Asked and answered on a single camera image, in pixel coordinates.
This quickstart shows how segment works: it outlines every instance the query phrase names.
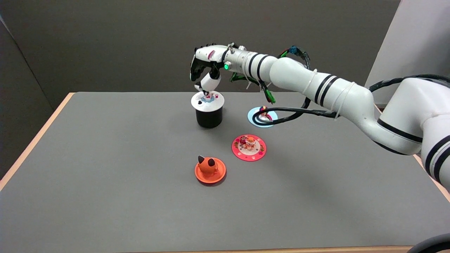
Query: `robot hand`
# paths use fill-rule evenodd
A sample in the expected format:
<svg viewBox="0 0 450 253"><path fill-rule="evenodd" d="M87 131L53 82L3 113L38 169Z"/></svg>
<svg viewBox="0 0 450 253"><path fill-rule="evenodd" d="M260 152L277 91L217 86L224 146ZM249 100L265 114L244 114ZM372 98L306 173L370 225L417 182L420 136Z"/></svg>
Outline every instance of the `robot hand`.
<svg viewBox="0 0 450 253"><path fill-rule="evenodd" d="M207 44L205 47L202 46L194 49L195 54L192 58L189 74L191 81L199 79L206 67L211 68L209 73L206 74L201 81L195 83L195 89L208 95L209 92L217 88L221 81L219 69L228 69L225 65L225 56L227 52L234 49L245 50L245 47L237 46L234 43L231 43L228 46L216 45L213 43L211 45Z"/></svg>

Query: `orange plate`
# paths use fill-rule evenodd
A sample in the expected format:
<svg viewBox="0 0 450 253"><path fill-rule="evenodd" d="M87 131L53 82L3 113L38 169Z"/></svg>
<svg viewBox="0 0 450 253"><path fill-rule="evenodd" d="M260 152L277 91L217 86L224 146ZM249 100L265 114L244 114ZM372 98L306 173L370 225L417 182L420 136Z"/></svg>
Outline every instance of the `orange plate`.
<svg viewBox="0 0 450 253"><path fill-rule="evenodd" d="M214 175L212 176L205 176L201 171L200 168L198 167L198 163L195 166L195 176L197 177L198 180L200 180L203 183L206 184L214 184L219 182L220 180L222 180L222 178L224 178L225 174L226 174L226 167L223 161L221 161L220 159L217 158L213 158L214 161L217 163L217 172L214 173Z"/></svg>

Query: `white lid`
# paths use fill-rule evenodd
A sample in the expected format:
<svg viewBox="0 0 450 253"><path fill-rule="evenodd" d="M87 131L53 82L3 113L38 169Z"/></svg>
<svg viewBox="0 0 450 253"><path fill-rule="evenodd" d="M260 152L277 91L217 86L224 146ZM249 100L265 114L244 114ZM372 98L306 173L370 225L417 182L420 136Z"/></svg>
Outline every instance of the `white lid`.
<svg viewBox="0 0 450 253"><path fill-rule="evenodd" d="M211 91L210 94L212 94L211 100L203 101L202 100L202 97L204 96L203 92L200 91L200 92L196 93L191 98L192 107L194 107L196 110L198 110L200 112L204 112L204 113L214 112L214 111L217 111L220 108L222 108L222 106L224 106L224 103L225 103L225 99L224 99L223 95L217 91Z"/></svg>

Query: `blue round base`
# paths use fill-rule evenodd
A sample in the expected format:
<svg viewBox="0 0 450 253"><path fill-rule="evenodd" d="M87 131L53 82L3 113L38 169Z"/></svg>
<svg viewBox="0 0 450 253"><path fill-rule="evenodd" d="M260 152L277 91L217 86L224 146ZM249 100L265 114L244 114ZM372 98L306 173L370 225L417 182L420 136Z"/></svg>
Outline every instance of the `blue round base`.
<svg viewBox="0 0 450 253"><path fill-rule="evenodd" d="M250 123L256 127L261 127L261 128L271 127L271 126L259 126L253 122L253 119L252 119L253 115L255 115L255 113L257 113L259 111L259 108L260 107L255 107L247 113L248 121L250 121ZM268 114L272 117L272 120L278 119L278 115L276 112L268 112Z"/></svg>

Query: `gray tabletop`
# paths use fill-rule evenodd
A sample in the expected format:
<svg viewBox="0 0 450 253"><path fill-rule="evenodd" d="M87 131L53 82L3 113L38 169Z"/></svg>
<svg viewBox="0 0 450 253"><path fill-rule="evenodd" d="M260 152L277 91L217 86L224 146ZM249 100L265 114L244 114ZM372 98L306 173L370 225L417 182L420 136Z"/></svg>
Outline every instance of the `gray tabletop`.
<svg viewBox="0 0 450 253"><path fill-rule="evenodd" d="M449 231L450 203L414 158L348 120L257 128L247 112L263 95L224 93L222 124L205 130L193 94L76 93L1 191L4 252L413 245ZM263 138L266 156L238 160L241 134ZM225 162L221 184L197 181L198 155Z"/></svg>

